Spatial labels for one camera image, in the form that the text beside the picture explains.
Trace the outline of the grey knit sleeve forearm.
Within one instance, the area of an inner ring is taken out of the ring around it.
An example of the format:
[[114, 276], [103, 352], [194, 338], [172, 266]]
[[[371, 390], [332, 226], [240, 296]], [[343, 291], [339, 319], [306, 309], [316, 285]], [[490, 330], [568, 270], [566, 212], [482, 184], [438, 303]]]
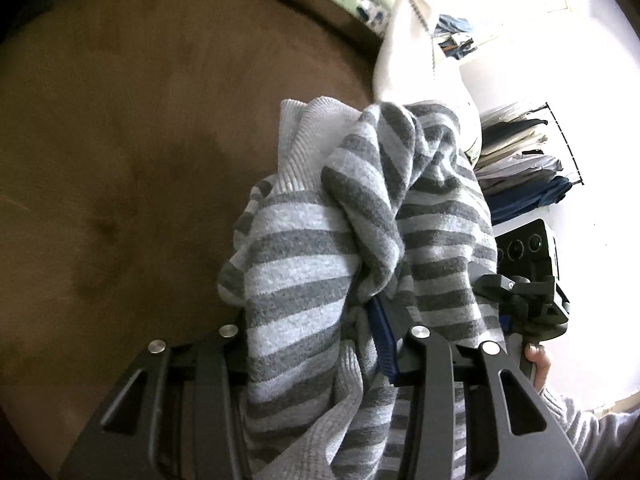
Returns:
[[639, 478], [639, 409], [597, 416], [548, 389], [540, 398], [565, 431], [588, 479]]

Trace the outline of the person's right hand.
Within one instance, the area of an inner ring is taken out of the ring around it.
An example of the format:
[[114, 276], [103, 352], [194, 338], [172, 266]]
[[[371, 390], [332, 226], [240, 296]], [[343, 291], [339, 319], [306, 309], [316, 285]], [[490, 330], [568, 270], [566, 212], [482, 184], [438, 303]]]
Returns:
[[546, 386], [551, 368], [551, 361], [548, 357], [546, 348], [544, 348], [542, 344], [526, 344], [524, 356], [535, 369], [533, 386], [538, 393], [541, 393]]

